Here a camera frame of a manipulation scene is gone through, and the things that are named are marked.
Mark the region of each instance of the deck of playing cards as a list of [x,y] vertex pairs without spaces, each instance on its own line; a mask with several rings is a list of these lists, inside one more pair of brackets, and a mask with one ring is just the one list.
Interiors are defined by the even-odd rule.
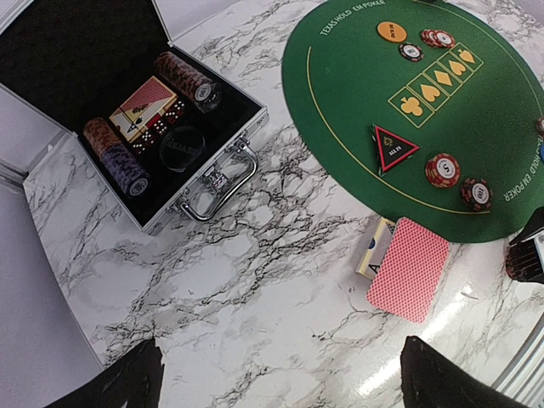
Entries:
[[132,143],[144,135],[172,106],[178,95],[152,76],[110,116],[119,132]]
[[380,270],[380,265],[385,258],[385,253],[393,239],[394,226],[395,223],[393,221],[380,218],[376,232],[365,251],[365,256],[363,257],[359,268],[357,268],[358,274],[374,281],[374,278],[376,278],[376,275]]
[[366,298],[376,308],[423,323],[448,253],[444,238],[401,218]]

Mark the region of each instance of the green poker mat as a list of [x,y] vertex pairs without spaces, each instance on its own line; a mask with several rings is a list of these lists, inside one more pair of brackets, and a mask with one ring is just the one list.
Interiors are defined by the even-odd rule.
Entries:
[[[405,41],[419,46],[424,58],[409,61],[398,43],[380,37],[377,27],[384,21],[402,26]],[[425,29],[449,32],[456,46],[429,47],[420,38]],[[385,218],[411,218],[448,241],[487,242],[522,229],[543,205],[542,138],[536,131],[541,84],[505,39],[458,7],[329,1],[292,33],[282,76],[289,111],[311,152],[341,186]],[[440,96],[426,100],[423,84]],[[420,116],[405,113],[413,111],[403,107],[412,97]],[[421,149],[380,177],[373,125]],[[459,161],[462,176],[453,188],[437,189],[425,176],[425,164],[439,153]],[[459,185],[469,177],[492,188],[489,212],[473,212],[462,202]]]

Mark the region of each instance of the yellow club symbol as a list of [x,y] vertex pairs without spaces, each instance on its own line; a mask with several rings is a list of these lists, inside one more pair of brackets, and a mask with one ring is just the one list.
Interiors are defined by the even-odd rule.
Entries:
[[422,107],[419,105],[419,100],[417,98],[414,98],[413,96],[406,99],[406,98],[403,98],[401,99],[403,104],[402,106],[400,107],[400,109],[402,109],[402,111],[406,114],[414,114],[416,116],[421,116],[423,114],[423,109]]

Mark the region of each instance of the white marble surface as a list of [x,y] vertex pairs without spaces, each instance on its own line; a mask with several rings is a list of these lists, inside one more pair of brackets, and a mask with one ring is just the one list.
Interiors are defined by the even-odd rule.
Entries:
[[[262,167],[209,224],[175,218],[137,231],[67,139],[25,183],[59,284],[110,364],[155,336],[165,356],[161,407],[402,405],[399,355],[418,335],[492,384],[544,310],[537,284],[510,281],[505,241],[452,246],[427,322],[366,301],[353,273],[377,215],[311,156],[281,90],[290,32],[321,0],[252,0],[178,45],[270,109],[252,141]],[[459,0],[544,78],[544,28],[508,0]]]

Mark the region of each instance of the case handle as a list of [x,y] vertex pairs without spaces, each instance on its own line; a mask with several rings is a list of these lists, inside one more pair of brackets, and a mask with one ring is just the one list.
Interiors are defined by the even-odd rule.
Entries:
[[241,177],[239,180],[234,183],[227,192],[225,192],[220,198],[216,198],[212,205],[207,209],[207,211],[200,215],[188,201],[181,201],[177,207],[187,214],[190,218],[195,221],[204,223],[209,221],[223,208],[223,206],[230,200],[230,198],[236,194],[236,192],[244,185],[251,177],[253,177],[258,170],[258,158],[253,150],[250,149],[248,143],[244,139],[240,139],[234,144],[237,151],[244,153],[249,160],[251,167],[248,169],[246,174]]

